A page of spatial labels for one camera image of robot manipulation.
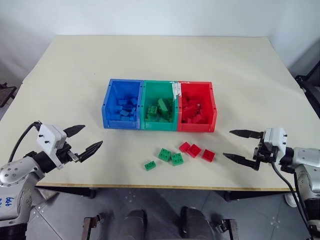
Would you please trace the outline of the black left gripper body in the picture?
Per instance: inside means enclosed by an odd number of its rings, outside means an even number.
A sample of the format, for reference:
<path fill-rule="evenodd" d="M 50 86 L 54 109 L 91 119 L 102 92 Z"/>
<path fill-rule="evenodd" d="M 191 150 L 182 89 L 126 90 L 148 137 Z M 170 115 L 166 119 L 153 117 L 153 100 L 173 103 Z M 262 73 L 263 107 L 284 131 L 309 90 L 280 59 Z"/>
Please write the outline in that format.
<path fill-rule="evenodd" d="M 64 143 L 62 148 L 58 149 L 55 153 L 58 160 L 65 165 L 68 162 L 78 162 L 80 160 L 79 156 L 76 153 L 71 151 L 71 145 Z"/>

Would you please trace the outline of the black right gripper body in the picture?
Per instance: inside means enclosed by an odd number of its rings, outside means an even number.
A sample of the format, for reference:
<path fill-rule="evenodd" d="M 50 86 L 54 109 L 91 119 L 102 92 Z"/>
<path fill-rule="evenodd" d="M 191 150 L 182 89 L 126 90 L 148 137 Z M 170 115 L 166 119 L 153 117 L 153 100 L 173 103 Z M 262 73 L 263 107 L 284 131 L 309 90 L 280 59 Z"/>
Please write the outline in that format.
<path fill-rule="evenodd" d="M 260 163 L 275 163 L 277 159 L 277 147 L 270 143 L 265 143 L 265 139 L 261 138 L 258 147 L 254 149 L 253 160 L 255 160 L 254 170 L 258 171 Z"/>

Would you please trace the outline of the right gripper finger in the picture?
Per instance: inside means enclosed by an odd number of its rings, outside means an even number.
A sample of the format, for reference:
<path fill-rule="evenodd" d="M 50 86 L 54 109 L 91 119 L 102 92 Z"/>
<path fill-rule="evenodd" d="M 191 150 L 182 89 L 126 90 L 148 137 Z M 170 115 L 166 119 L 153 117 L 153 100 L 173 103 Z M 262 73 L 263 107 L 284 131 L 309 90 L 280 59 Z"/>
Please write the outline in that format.
<path fill-rule="evenodd" d="M 238 137 L 242 138 L 253 138 L 253 139 L 262 139 L 263 138 L 263 132 L 262 131 L 253 131 L 248 129 L 235 129 L 230 130 L 229 133 L 234 134 Z"/>
<path fill-rule="evenodd" d="M 223 153 L 223 155 L 237 164 L 250 167 L 255 171 L 259 170 L 260 164 L 256 161 L 248 160 L 243 156 L 232 154 L 232 153 Z"/>

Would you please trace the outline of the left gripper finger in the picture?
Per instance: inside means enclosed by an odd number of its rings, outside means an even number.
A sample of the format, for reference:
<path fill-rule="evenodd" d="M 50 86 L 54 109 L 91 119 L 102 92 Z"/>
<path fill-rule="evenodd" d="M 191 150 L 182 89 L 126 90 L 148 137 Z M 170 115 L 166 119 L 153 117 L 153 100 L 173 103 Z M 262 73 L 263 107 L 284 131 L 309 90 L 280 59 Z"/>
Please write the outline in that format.
<path fill-rule="evenodd" d="M 79 124 L 79 125 L 74 125 L 74 126 L 68 127 L 66 129 L 64 129 L 63 131 L 65 132 L 67 138 L 71 138 L 72 136 L 79 133 L 85 127 L 86 127 L 85 125 Z"/>
<path fill-rule="evenodd" d="M 85 149 L 85 151 L 83 153 L 81 153 L 78 156 L 78 160 L 80 162 L 84 162 L 85 160 L 90 158 L 92 155 L 94 155 L 96 153 L 96 151 L 101 147 L 102 144 L 103 144 L 103 141 L 99 141 L 99 142 L 96 142 L 96 143 L 90 145 L 89 147 L 87 147 Z"/>

